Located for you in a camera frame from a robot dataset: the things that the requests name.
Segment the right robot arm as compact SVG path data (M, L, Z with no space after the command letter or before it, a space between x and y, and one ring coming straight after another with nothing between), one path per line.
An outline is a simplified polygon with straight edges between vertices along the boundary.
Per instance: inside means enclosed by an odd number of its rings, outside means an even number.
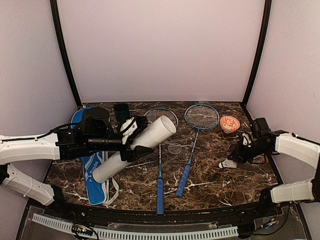
M267 120L250 122L250 133L242 133L228 160L254 163L260 155L272 157L281 183L261 191L255 213L266 217L275 204L319 202L320 144L285 130L271 130Z

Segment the white shuttlecock tube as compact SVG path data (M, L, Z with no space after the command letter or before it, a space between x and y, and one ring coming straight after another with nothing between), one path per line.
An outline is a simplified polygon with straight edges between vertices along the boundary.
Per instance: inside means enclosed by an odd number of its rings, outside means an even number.
M146 150L152 153L155 147L167 140L176 132L176 125L167 116L162 115L157 118L139 136L137 136L134 139L133 144L131 144L130 147L132 150L140 150L140 153L134 157L133 161L135 162L147 155ZM98 183L103 183L130 164L131 163L128 160L123 161L121 154L116 152L93 171L93 179Z

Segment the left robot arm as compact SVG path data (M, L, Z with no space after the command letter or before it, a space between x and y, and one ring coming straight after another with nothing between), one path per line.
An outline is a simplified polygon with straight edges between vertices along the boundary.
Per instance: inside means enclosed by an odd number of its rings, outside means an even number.
M154 152L146 146L131 147L134 137L147 128L144 116L134 116L123 130L114 131L110 113L103 107L77 111L70 123L43 135L0 137L0 185L32 198L60 218L67 218L70 206L64 202L61 188L44 184L14 167L28 160L72 160L82 158L86 187L97 187L93 172L106 161L106 152L120 154L120 162L132 163Z

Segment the clear plastic tube lid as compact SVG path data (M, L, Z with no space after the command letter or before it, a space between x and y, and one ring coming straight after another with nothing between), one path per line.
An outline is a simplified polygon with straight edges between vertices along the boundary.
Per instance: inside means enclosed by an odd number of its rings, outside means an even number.
M168 152L170 153L170 154L172 154L172 155L177 155L177 154L179 154L181 151L182 151L182 146L180 145L180 144L170 144L169 146L168 146Z

